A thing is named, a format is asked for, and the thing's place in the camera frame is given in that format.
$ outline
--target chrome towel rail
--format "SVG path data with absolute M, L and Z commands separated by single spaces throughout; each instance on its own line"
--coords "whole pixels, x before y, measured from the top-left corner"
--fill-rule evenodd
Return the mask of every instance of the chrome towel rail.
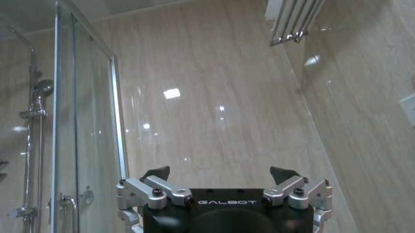
M 300 42 L 308 34 L 310 24 L 324 0 L 283 0 L 272 26 L 271 46 L 294 40 Z

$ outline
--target marble wall tile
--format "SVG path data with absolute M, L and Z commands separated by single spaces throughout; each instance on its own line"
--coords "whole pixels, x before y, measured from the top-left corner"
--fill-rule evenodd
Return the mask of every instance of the marble wall tile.
M 327 1 L 307 39 L 284 46 L 362 232 L 414 230 L 415 131 L 398 104 L 415 91 L 413 8 Z
M 199 0 L 94 23 L 119 57 L 130 174 L 171 165 L 190 187 L 272 186 L 270 165 L 328 177 L 327 232 L 357 232 L 264 11 L 262 1 Z
M 23 177 L 26 165 L 26 122 L 19 112 L 27 110 L 30 50 L 10 39 L 0 42 L 0 160 L 7 175 L 0 181 L 0 232 L 23 230 L 22 218 L 11 212 L 23 204 Z

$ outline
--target glass shower door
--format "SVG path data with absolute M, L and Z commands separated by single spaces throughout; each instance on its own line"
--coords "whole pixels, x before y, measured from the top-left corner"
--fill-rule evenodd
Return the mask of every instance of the glass shower door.
M 127 176 L 115 55 L 70 1 L 56 16 L 51 232 L 119 232 L 115 185 Z

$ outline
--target wall outlet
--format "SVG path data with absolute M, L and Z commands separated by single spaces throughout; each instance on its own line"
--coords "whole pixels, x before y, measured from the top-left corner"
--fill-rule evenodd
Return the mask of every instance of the wall outlet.
M 407 96 L 399 101 L 401 107 L 407 115 L 410 124 L 415 128 L 415 94 Z

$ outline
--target metal bracket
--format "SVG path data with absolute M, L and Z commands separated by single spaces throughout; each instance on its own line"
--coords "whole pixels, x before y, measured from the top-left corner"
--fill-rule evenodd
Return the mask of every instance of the metal bracket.
M 314 233 L 323 231 L 324 221 L 331 217 L 332 186 L 328 180 L 308 183 L 304 188 L 295 189 L 290 193 L 288 205 L 304 210 L 311 205 L 314 213 Z
M 152 188 L 160 188 L 171 199 L 174 205 L 190 206 L 192 203 L 192 193 L 188 188 L 178 188 L 175 185 L 160 179 L 158 176 L 148 176 L 144 183 Z
M 162 210 L 167 205 L 167 195 L 136 179 L 127 179 L 116 186 L 118 208 L 127 210 L 148 204 L 151 209 Z
M 34 110 L 34 111 L 23 111 L 23 112 L 19 112 L 19 116 L 22 119 L 30 119 L 30 118 L 34 118 L 34 117 L 38 117 L 38 116 L 44 116 L 47 114 L 46 110 L 44 109 L 38 109 L 38 110 Z
M 119 210 L 118 216 L 124 221 L 127 233 L 143 233 L 144 232 L 142 226 L 139 225 L 140 223 L 139 215 L 134 211 L 132 208 L 127 210 Z
M 284 202 L 284 198 L 295 190 L 295 188 L 303 187 L 306 184 L 304 178 L 300 176 L 292 176 L 276 187 L 264 189 L 263 203 L 266 206 L 279 206 Z
M 36 216 L 38 209 L 34 207 L 20 207 L 12 211 L 11 217 L 32 217 Z
M 312 233 L 322 233 L 324 229 L 324 222 L 331 218 L 331 210 L 315 209 L 314 212 L 314 231 Z

